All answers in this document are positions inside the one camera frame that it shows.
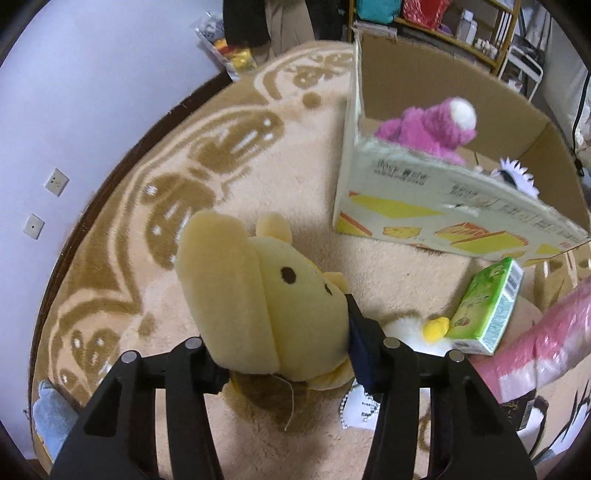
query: wall outlet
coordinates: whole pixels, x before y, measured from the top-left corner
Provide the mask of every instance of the wall outlet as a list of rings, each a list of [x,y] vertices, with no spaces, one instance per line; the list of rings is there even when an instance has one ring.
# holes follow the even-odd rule
[[[45,188],[52,192],[53,195],[59,197],[64,191],[64,188],[66,188],[69,180],[68,177],[56,168],[51,174],[51,177],[49,177],[49,180],[45,183]]]
[[[43,230],[43,225],[45,225],[43,220],[41,220],[37,215],[30,214],[29,218],[27,219],[27,223],[25,224],[25,228],[22,229],[22,231],[30,236],[33,240],[37,240],[41,230]]]

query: rug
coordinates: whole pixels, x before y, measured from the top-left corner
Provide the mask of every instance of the rug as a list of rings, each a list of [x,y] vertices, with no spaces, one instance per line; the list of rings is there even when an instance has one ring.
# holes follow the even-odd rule
[[[173,264],[179,233],[200,209],[236,216],[252,232],[262,213],[280,212],[294,246],[322,270],[342,271],[361,311],[381,323],[454,313],[483,261],[332,231],[352,62],[348,44],[294,49],[214,97],[137,164],[76,252],[43,326],[34,385],[49,378],[83,406],[122,352],[154,355],[198,335]],[[529,271],[521,292],[529,300],[532,279]],[[577,377],[577,388],[583,380]],[[361,478],[373,434],[341,428],[347,389],[310,392],[286,432],[282,419],[231,385],[208,395],[225,477]],[[168,479],[163,397],[157,445],[160,474]],[[426,401],[420,423],[416,478],[428,464]]]

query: yellow graphic on box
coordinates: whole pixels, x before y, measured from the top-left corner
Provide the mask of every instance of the yellow graphic on box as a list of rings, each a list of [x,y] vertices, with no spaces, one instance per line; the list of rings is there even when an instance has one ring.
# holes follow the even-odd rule
[[[415,238],[421,230],[419,226],[385,226],[384,235],[400,239]]]
[[[521,250],[519,252],[510,252],[508,254],[505,254],[503,256],[503,258],[519,258],[519,257],[523,257],[526,253],[527,253],[526,250]]]
[[[558,255],[561,253],[562,250],[548,244],[541,244],[539,249],[535,251],[536,255]]]
[[[527,240],[510,232],[495,232],[452,242],[452,247],[477,255],[490,254],[510,248],[525,247]]]
[[[343,212],[340,213],[336,231],[346,233],[347,235],[372,236],[372,233],[368,229]]]
[[[537,265],[538,263],[545,262],[546,260],[549,260],[549,258],[532,258],[530,260],[526,260],[523,266],[531,267],[532,265]]]
[[[435,232],[435,236],[449,240],[450,242],[456,242],[458,240],[474,238],[479,235],[486,235],[487,233],[490,232],[486,228],[475,225],[474,223],[465,222],[445,227],[444,229]]]
[[[397,200],[387,200],[369,195],[359,195],[355,192],[350,192],[349,196],[357,205],[361,205],[363,208],[379,213],[388,218],[413,218],[443,215],[441,212],[436,212],[429,208],[409,205],[408,203],[399,202]]]

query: wall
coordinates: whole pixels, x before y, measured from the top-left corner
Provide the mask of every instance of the wall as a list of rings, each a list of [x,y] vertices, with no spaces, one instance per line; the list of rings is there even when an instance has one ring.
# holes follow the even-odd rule
[[[28,362],[38,309],[80,213],[125,153],[218,73],[191,25],[222,0],[51,0],[0,68],[0,419],[33,455]],[[57,167],[60,197],[43,186]],[[29,213],[45,220],[37,241]]]

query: pink plastic bag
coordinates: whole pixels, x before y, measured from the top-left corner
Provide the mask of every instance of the pink plastic bag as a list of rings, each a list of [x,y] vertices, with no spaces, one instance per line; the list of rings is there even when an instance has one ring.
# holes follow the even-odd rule
[[[505,403],[558,380],[590,354],[591,277],[509,347],[472,363],[498,402]]]

